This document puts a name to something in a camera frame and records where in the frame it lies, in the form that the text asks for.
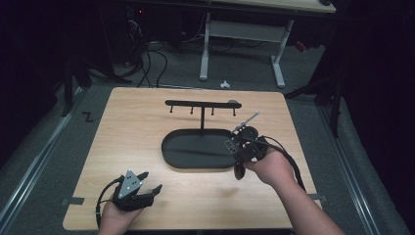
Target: gray floor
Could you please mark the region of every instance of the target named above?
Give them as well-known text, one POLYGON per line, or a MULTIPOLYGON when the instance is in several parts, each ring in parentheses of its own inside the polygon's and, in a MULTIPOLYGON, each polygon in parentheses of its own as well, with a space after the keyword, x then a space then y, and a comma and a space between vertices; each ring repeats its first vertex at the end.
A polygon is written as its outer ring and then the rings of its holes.
MULTIPOLYGON (((269 60, 274 44, 253 48, 237 45, 225 53, 216 52, 223 48, 226 49, 226 46, 212 48, 209 78, 199 81, 201 48, 184 47, 182 51, 177 51, 163 47, 159 52, 167 57, 168 64, 160 80, 161 87, 222 89, 220 83, 226 80, 231 90, 288 93, 308 83, 324 52, 324 48, 300 52, 294 47, 287 47, 281 61, 287 86, 279 89, 269 60)), ((152 66, 148 78, 155 86, 155 79, 164 67, 164 58, 157 53, 150 55, 152 66)), ((115 66, 115 70, 121 73, 125 68, 115 66)), ((11 214, 16 217, 7 217, 9 214, 3 210, 1 222, 7 222, 5 218, 10 218, 6 226, 2 224, 6 228, 3 231, 9 231, 8 234, 96 234, 96 231, 66 231, 63 228, 68 208, 65 199, 73 193, 111 90, 116 86, 134 87, 141 77, 141 71, 130 76, 133 82, 129 85, 93 79, 91 88, 78 90, 75 107, 67 117, 61 117, 64 110, 62 89, 57 93, 57 106, 33 128, 0 172, 2 208, 16 201, 12 196, 21 196, 16 194, 19 189, 28 189, 24 194, 26 197, 23 195, 18 200, 21 204, 12 204, 15 213, 11 214), (85 113, 90 113, 89 119, 93 121, 85 121, 85 113), (51 136, 56 137, 55 142, 48 142, 51 136), (38 174, 26 174, 35 166, 39 166, 38 174)), ((312 96, 304 95, 287 103, 317 192, 322 196, 324 211, 346 234, 409 234, 360 145, 346 103, 342 102, 339 139, 334 139, 327 128, 329 107, 315 107, 312 96), (349 185, 350 179, 345 175, 345 166, 339 155, 346 157, 354 181, 358 183, 363 195, 360 201, 353 198, 356 192, 349 185), (358 202, 365 203, 363 206, 371 213, 373 220, 356 209, 358 202)))

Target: black device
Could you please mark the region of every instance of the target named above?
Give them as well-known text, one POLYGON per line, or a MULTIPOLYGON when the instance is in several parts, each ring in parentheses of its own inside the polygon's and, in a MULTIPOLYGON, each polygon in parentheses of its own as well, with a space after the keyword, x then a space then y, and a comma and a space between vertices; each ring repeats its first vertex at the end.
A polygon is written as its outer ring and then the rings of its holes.
POLYGON ((144 172, 136 176, 134 172, 129 169, 125 176, 120 176, 104 188, 103 192, 98 198, 97 207, 95 209, 98 227, 100 227, 101 224, 100 205, 106 202, 102 201, 104 193, 107 191, 107 189, 116 183, 119 184, 115 188, 113 198, 107 201, 112 201, 119 210, 124 212, 132 212, 153 205, 154 198, 157 196, 157 194, 160 193, 162 184, 153 189, 151 193, 137 195, 138 190, 143 185, 143 180, 147 178, 148 175, 149 172, 144 172))
POLYGON ((245 176, 245 162, 251 162, 253 159, 261 161, 265 158, 268 147, 271 147, 282 153, 293 168, 297 183, 305 191, 304 184, 301 179, 300 170, 284 147, 275 139, 266 136, 259 136, 258 131, 252 126, 246 126, 247 122, 259 115, 259 112, 250 117, 247 121, 242 122, 232 131, 232 138, 224 142, 225 147, 235 159, 234 173, 235 177, 240 180, 245 176), (266 138, 272 139, 278 146, 272 145, 266 141, 266 138))

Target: dark background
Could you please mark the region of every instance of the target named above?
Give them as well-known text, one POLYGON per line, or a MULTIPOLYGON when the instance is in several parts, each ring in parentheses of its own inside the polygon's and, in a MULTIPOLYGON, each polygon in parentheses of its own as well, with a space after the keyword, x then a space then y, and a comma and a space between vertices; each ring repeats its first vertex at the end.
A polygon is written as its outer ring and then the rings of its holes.
MULTIPOLYGON (((298 21, 289 44, 299 40, 308 47, 327 46, 310 82, 327 77, 344 79, 342 94, 361 142, 397 210, 415 232, 414 1, 335 3, 343 17, 373 21, 343 22, 336 26, 298 21)), ((70 27, 65 22, 73 20, 70 17, 78 17, 78 23, 82 22, 81 14, 69 9, 48 1, 8 1, 0 5, 1 165, 55 105, 54 93, 64 80, 66 60, 85 46, 76 48, 79 37, 69 37, 70 31, 76 30, 75 24, 70 27)), ((184 37, 181 31, 192 35, 199 26, 199 22, 191 23, 196 22, 199 13, 149 11, 147 14, 152 19, 149 25, 152 34, 178 48, 184 37), (158 14, 167 14, 169 18, 160 18, 158 14)), ((111 25, 106 24, 107 33, 100 36, 106 12, 86 14, 84 18, 96 20, 91 27, 98 33, 89 31, 96 38, 91 39, 93 42, 86 40, 86 46, 101 45, 99 49, 106 49, 99 50, 104 53, 101 65, 129 58, 120 52, 125 45, 122 37, 117 37, 121 41, 112 41, 115 32, 111 25)), ((83 63, 94 66, 93 62, 83 63)), ((102 70, 113 72, 108 67, 102 70)), ((331 94, 334 89, 323 87, 313 92, 331 94)))

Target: hand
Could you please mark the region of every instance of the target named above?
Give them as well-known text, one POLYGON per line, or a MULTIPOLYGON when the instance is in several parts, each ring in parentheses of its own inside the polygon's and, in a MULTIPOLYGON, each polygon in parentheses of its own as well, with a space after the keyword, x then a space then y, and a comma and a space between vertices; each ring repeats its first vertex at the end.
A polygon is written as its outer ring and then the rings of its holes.
POLYGON ((136 211, 120 211, 113 202, 108 201, 103 210, 99 235, 124 234, 132 221, 143 209, 136 211))
POLYGON ((275 149, 268 147, 265 158, 259 162, 244 163, 244 167, 256 173, 258 178, 272 187, 281 183, 296 182, 288 160, 275 149))

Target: wooden table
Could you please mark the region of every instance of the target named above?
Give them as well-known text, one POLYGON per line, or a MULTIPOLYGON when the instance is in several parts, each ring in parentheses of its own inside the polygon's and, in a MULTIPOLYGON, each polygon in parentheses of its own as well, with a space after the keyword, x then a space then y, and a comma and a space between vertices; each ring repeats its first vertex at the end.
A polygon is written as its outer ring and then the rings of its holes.
MULTIPOLYGON (((276 138, 294 157, 309 194, 315 193, 284 96, 277 92, 115 88, 80 174, 74 197, 82 205, 69 205, 64 220, 67 230, 97 230, 95 206, 103 188, 128 169, 150 172, 138 194, 162 184, 152 207, 144 209, 131 226, 144 229, 243 229, 290 228, 283 205, 272 188, 247 170, 242 180, 233 168, 179 169, 168 165, 161 141, 175 129, 199 128, 200 109, 170 107, 165 100, 228 102, 242 108, 207 111, 205 128, 233 130, 255 111, 249 125, 260 135, 276 138)), ((108 199, 115 187, 110 188, 108 199)))

